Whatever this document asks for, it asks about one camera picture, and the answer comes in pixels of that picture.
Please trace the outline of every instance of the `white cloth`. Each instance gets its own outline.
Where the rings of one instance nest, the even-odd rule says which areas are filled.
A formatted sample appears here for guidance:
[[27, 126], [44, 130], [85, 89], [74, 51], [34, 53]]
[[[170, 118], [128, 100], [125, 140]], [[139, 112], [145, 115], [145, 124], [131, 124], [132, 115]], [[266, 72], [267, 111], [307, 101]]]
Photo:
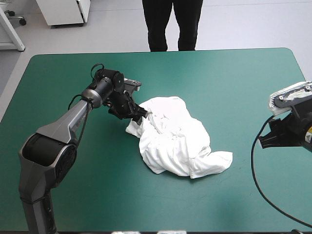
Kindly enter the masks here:
[[140, 106], [149, 112], [148, 117], [141, 125], [131, 120], [126, 132], [140, 138], [143, 161], [154, 173], [168, 170], [198, 178], [223, 172], [231, 165], [231, 152], [211, 153], [208, 133], [179, 97], [155, 97]]

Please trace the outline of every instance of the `caster wheel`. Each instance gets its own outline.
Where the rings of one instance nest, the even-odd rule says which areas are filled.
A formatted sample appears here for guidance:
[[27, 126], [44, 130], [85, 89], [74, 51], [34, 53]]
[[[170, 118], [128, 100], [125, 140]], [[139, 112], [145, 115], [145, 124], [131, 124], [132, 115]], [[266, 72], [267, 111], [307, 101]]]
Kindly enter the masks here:
[[26, 25], [26, 20], [25, 19], [20, 19], [19, 20], [20, 25]]
[[15, 12], [14, 11], [9, 11], [8, 14], [9, 14], [9, 16], [15, 16]]

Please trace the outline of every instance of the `black pants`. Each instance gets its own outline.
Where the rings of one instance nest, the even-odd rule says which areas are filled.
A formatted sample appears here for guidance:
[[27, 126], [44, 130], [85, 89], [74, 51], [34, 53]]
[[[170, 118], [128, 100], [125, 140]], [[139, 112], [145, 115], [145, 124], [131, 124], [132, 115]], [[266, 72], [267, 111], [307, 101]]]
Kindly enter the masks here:
[[172, 5], [180, 28], [179, 50], [195, 50], [203, 0], [142, 0], [151, 51], [167, 51], [165, 30]]

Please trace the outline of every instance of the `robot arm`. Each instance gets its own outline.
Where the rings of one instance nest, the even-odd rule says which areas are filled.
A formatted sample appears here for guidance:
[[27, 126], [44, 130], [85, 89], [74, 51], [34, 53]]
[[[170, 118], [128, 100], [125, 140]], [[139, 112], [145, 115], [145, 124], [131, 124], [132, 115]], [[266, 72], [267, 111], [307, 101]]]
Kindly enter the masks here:
[[291, 111], [284, 119], [271, 119], [271, 131], [259, 137], [262, 148], [303, 146], [312, 151], [312, 82], [300, 82], [273, 93], [269, 108], [274, 116]]
[[90, 111], [106, 105], [109, 113], [120, 119], [132, 118], [140, 125], [147, 111], [132, 98], [140, 86], [140, 82], [103, 66], [75, 106], [56, 122], [40, 127], [25, 142], [19, 152], [19, 194], [31, 234], [56, 233], [50, 190], [61, 183], [76, 160], [76, 130], [81, 122]]

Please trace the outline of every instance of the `white cabinet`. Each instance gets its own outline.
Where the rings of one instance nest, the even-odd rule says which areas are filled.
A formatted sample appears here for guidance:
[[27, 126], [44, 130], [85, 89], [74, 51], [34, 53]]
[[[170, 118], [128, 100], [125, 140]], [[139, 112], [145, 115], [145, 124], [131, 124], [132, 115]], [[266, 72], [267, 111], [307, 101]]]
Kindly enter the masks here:
[[37, 0], [48, 25], [85, 23], [90, 0]]

